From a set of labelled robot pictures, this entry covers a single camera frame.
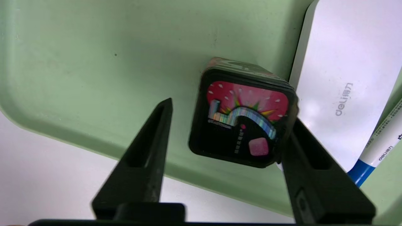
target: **rainbow graphic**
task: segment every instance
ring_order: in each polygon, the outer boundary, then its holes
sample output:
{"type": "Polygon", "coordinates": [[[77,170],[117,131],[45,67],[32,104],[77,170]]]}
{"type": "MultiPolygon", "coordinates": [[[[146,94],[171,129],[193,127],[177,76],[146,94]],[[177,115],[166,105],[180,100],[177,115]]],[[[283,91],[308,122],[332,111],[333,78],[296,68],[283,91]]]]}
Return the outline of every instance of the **rainbow graphic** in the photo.
{"type": "Polygon", "coordinates": [[[273,127],[273,125],[271,125],[271,123],[269,123],[266,118],[264,118],[264,116],[260,115],[258,112],[246,107],[237,107],[228,115],[225,115],[217,112],[220,103],[221,102],[218,100],[211,101],[208,118],[224,123],[226,125],[235,126],[237,117],[245,116],[257,123],[257,125],[259,125],[268,134],[268,137],[271,140],[275,139],[276,129],[273,127]]]}

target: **marker pen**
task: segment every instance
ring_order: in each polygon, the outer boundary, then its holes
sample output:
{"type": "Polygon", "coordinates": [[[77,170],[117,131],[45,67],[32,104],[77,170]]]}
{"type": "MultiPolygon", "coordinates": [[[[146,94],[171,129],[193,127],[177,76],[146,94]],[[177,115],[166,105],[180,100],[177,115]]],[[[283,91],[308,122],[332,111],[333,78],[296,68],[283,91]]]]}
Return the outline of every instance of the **marker pen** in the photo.
{"type": "Polygon", "coordinates": [[[402,139],[402,100],[370,137],[355,166],[348,172],[360,187],[373,170],[402,139]]]}

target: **deli logo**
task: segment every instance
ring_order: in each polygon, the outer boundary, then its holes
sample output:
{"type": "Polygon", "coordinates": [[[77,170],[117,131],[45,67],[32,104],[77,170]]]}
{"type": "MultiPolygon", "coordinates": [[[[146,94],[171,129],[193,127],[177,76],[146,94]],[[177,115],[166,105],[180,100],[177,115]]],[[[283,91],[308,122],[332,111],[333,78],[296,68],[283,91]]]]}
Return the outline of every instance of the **deli logo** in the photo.
{"type": "Polygon", "coordinates": [[[343,91],[342,96],[340,97],[338,109],[335,111],[336,116],[342,115],[342,113],[343,113],[342,110],[345,108],[345,104],[348,101],[348,99],[350,98],[349,94],[352,91],[352,86],[353,86],[353,83],[346,84],[345,90],[343,91]]]}
{"type": "Polygon", "coordinates": [[[393,146],[389,146],[387,148],[387,150],[385,150],[384,153],[382,153],[381,157],[378,160],[379,161],[383,160],[385,158],[385,156],[391,151],[392,148],[393,148],[393,146]]]}

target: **small box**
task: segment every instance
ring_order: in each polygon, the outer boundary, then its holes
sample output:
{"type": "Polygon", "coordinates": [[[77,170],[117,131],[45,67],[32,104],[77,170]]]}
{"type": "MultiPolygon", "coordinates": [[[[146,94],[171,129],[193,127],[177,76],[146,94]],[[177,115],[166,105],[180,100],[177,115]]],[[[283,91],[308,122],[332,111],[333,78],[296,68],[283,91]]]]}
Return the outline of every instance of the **small box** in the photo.
{"type": "Polygon", "coordinates": [[[199,86],[193,153],[259,168],[280,160],[298,113],[294,89],[264,68],[213,58],[199,86]]]}

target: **green tray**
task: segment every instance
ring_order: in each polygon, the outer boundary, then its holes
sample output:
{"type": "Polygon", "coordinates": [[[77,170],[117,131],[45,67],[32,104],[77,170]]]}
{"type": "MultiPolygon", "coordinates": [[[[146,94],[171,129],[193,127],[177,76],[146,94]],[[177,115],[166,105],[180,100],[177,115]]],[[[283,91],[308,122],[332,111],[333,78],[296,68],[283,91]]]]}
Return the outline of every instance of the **green tray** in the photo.
{"type": "MultiPolygon", "coordinates": [[[[311,2],[1,0],[1,110],[22,128],[118,159],[156,104],[172,97],[166,175],[289,216],[276,166],[197,156],[187,140],[208,60],[287,78],[311,2]]],[[[402,152],[390,155],[363,185],[387,214],[402,199],[395,202],[402,152]]]]}

